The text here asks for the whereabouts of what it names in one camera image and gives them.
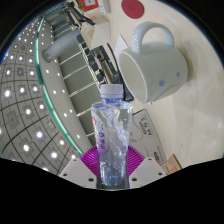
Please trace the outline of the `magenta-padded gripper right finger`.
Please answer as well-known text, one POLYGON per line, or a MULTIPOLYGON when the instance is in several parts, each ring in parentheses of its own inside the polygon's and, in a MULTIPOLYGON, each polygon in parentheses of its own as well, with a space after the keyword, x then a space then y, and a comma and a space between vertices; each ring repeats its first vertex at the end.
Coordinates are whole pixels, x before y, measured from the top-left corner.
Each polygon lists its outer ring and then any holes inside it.
POLYGON ((127 153, 127 175, 131 188, 140 188, 166 176, 153 157, 144 157, 129 146, 127 153))

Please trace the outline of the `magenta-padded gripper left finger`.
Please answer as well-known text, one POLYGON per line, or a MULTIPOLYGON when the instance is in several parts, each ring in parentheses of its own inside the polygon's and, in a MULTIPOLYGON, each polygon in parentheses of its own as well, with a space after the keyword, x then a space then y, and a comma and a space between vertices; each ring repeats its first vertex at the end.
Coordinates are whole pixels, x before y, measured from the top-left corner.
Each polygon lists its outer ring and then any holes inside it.
POLYGON ((73 158, 60 177, 84 188, 96 188, 99 173, 97 148, 92 147, 80 158, 73 158))

